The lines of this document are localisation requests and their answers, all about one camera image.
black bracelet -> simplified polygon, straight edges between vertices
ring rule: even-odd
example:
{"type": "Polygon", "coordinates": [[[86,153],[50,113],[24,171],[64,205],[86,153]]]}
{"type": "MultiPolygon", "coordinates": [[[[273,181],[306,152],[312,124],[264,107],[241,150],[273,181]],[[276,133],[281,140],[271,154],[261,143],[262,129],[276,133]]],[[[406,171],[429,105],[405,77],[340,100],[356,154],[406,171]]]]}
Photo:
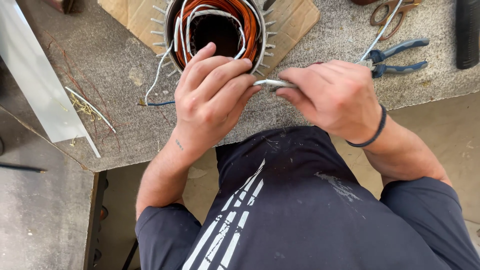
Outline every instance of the black bracelet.
{"type": "Polygon", "coordinates": [[[378,136],[380,136],[380,133],[382,132],[382,130],[385,127],[385,121],[387,120],[387,110],[385,109],[385,107],[382,104],[380,104],[380,107],[382,107],[382,119],[380,120],[380,125],[378,126],[377,133],[375,133],[373,138],[371,138],[370,140],[368,140],[368,141],[366,141],[362,144],[353,144],[353,143],[345,140],[349,145],[351,145],[353,147],[365,147],[365,146],[371,144],[372,142],[374,142],[378,138],[378,136]]]}

wrist tattoo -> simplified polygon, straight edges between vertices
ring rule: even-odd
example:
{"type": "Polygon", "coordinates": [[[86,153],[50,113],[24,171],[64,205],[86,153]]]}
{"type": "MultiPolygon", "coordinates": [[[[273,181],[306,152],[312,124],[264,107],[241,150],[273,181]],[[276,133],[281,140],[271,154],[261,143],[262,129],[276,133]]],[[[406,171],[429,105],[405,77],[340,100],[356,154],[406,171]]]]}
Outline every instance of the wrist tattoo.
{"type": "Polygon", "coordinates": [[[176,142],[177,145],[180,147],[180,149],[183,151],[183,147],[181,146],[180,142],[179,142],[177,139],[175,139],[175,142],[176,142]]]}

cardboard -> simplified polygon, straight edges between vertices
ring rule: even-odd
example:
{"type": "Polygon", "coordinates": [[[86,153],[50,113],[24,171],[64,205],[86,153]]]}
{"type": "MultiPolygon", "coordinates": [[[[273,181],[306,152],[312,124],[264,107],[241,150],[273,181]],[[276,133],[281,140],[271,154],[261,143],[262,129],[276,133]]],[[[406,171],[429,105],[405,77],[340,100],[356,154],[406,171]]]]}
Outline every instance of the cardboard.
{"type": "MultiPolygon", "coordinates": [[[[163,31],[163,26],[151,21],[150,18],[163,21],[164,15],[153,9],[152,6],[155,5],[166,10],[165,1],[98,0],[98,4],[156,54],[166,50],[164,47],[152,45],[154,42],[162,42],[163,37],[150,33],[150,31],[163,31]]],[[[268,75],[282,61],[285,55],[320,19],[320,11],[312,3],[312,0],[277,0],[271,9],[274,11],[266,16],[265,22],[276,21],[276,23],[267,31],[278,32],[278,34],[267,40],[268,44],[276,47],[267,50],[274,54],[272,57],[264,57],[263,63],[269,65],[270,68],[259,68],[260,72],[265,75],[268,75]]]]}

pliers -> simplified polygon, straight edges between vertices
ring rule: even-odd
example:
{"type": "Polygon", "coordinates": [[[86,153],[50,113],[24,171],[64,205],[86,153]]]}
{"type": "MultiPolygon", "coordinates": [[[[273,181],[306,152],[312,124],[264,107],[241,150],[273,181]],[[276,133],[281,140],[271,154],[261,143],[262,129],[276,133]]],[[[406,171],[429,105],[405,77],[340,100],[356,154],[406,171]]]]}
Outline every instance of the pliers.
{"type": "Polygon", "coordinates": [[[366,66],[372,71],[372,78],[380,78],[384,73],[392,74],[407,74],[412,73],[420,69],[424,69],[428,66],[427,61],[422,61],[411,66],[387,66],[385,64],[379,64],[383,60],[395,55],[401,51],[409,48],[427,46],[430,43],[428,38],[418,38],[402,42],[395,45],[385,51],[373,49],[370,51],[367,60],[362,60],[356,64],[366,66]]]}

pencil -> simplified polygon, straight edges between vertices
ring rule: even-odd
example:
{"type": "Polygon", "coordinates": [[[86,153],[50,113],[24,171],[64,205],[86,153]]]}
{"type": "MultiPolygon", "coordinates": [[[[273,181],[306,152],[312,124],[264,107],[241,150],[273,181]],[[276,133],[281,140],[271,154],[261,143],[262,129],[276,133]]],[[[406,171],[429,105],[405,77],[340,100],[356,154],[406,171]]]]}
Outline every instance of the pencil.
{"type": "Polygon", "coordinates": [[[5,164],[5,163],[0,163],[0,168],[6,168],[6,169],[18,170],[18,171],[26,171],[26,172],[45,173],[45,171],[42,170],[42,169],[26,167],[26,166],[19,166],[19,165],[10,165],[10,164],[5,164]]]}

